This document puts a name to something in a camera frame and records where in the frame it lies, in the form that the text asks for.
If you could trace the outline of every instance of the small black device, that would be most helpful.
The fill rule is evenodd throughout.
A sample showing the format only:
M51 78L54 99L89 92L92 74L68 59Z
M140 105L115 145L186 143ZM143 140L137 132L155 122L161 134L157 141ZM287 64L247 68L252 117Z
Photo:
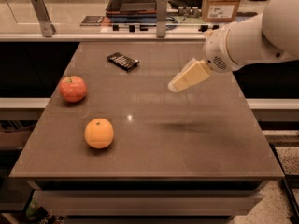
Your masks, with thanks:
M107 59L126 72L132 71L139 64L139 60L133 60L132 58L122 55L119 52L107 56Z

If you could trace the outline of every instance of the brown box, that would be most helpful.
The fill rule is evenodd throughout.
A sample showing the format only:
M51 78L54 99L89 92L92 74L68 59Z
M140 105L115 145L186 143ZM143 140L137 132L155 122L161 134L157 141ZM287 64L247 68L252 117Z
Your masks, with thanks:
M241 0L203 0L203 20L207 22L234 21L240 1Z

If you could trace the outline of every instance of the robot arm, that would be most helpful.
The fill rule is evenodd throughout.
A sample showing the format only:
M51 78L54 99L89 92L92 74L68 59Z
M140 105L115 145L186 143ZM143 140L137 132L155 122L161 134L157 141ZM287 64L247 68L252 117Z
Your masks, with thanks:
M282 63L299 59L299 0L271 0L263 14L240 23L232 22L214 31L203 47L203 60L188 63L169 83L181 91L209 78L198 65L216 72L231 72L253 63Z

